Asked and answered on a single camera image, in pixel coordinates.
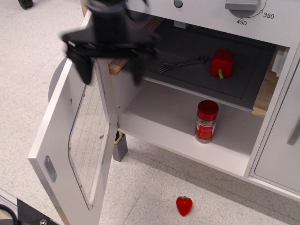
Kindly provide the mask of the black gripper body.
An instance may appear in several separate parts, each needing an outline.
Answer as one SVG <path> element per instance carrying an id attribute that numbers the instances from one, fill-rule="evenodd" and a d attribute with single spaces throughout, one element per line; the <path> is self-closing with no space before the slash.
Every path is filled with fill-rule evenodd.
<path id="1" fill-rule="evenodd" d="M 159 35 L 139 24 L 127 7 L 89 7 L 86 28 L 64 33 L 66 55 L 75 60 L 77 55 L 90 58 L 133 58 L 139 53 L 156 55 Z"/>

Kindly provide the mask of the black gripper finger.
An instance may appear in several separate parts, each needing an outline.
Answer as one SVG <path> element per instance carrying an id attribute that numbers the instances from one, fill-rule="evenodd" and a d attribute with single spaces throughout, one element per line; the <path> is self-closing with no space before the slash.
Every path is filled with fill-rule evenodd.
<path id="1" fill-rule="evenodd" d="M 146 70 L 149 62 L 149 55 L 146 53 L 139 53 L 131 59 L 131 73 L 135 85 L 142 82 L 144 71 Z"/>
<path id="2" fill-rule="evenodd" d="M 82 81 L 89 85 L 91 82 L 92 75 L 92 61 L 90 57 L 85 57 L 81 55 L 77 55 L 75 57 L 75 67 L 82 79 Z"/>

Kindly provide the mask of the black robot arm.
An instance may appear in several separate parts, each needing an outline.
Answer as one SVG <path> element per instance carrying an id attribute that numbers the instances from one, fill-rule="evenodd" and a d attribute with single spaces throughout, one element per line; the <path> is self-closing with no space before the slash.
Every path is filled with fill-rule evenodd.
<path id="1" fill-rule="evenodd" d="M 156 56 L 158 35 L 144 30 L 132 18 L 123 0 L 87 0 L 93 24 L 62 35 L 66 55 L 85 84 L 90 84 L 94 58 L 127 58 L 132 61 L 135 84 L 142 81 L 147 62 Z"/>

